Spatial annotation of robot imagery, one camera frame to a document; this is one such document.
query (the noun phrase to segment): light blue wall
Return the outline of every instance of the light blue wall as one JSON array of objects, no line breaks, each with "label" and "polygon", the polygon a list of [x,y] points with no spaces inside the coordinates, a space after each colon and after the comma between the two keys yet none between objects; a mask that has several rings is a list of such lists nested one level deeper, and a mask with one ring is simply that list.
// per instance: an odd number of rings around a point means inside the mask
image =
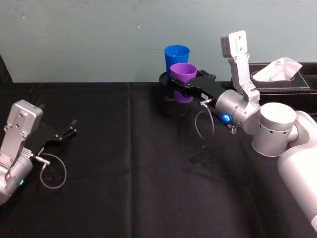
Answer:
[{"label": "light blue wall", "polygon": [[316,0],[0,0],[14,82],[157,81],[163,49],[229,80],[220,37],[246,30],[250,62],[316,61]]}]

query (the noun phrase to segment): black tablecloth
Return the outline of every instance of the black tablecloth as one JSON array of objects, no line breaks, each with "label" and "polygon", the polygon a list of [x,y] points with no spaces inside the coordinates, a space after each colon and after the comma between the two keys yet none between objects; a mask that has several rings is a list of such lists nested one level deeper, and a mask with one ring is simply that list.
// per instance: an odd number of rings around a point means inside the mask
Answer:
[{"label": "black tablecloth", "polygon": [[[0,125],[24,99],[46,105],[43,120],[78,134],[57,154],[68,179],[57,191],[35,166],[0,207],[1,238],[314,238],[309,221],[277,173],[276,158],[251,149],[215,121],[202,140],[193,102],[185,117],[156,109],[156,83],[12,84],[0,89]],[[207,134],[210,119],[202,116]],[[192,161],[209,149],[205,160]]]}]

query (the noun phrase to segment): tissue box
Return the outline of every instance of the tissue box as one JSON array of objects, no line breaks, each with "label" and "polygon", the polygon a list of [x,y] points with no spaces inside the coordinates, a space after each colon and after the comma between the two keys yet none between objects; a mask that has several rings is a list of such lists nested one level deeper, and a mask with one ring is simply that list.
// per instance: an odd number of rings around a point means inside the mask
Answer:
[{"label": "tissue box", "polygon": [[251,80],[260,92],[260,104],[283,103],[317,116],[317,63],[300,63],[303,67],[289,81],[254,80],[252,76],[268,64],[249,64]]}]

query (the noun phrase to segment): blue cup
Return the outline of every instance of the blue cup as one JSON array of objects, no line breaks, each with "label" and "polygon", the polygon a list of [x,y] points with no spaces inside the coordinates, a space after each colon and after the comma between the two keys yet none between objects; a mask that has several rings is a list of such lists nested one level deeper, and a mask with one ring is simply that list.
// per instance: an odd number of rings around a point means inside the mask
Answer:
[{"label": "blue cup", "polygon": [[176,63],[188,63],[190,50],[186,46],[173,45],[168,46],[164,50],[166,72],[170,75],[170,67]]}]

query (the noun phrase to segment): small black object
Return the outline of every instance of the small black object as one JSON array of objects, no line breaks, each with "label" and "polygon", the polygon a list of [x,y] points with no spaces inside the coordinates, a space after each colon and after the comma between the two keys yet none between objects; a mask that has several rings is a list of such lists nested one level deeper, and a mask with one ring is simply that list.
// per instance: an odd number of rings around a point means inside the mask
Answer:
[{"label": "small black object", "polygon": [[77,129],[75,129],[76,122],[77,120],[73,120],[65,132],[59,132],[49,125],[41,123],[26,140],[24,147],[31,150],[34,156],[36,156],[40,154],[45,147],[50,145],[58,145],[63,141],[73,137],[77,133]]},{"label": "small black object", "polygon": [[187,104],[178,103],[174,98],[174,90],[167,85],[167,73],[159,77],[159,92],[157,96],[158,112],[169,118],[179,118],[187,113]]}]

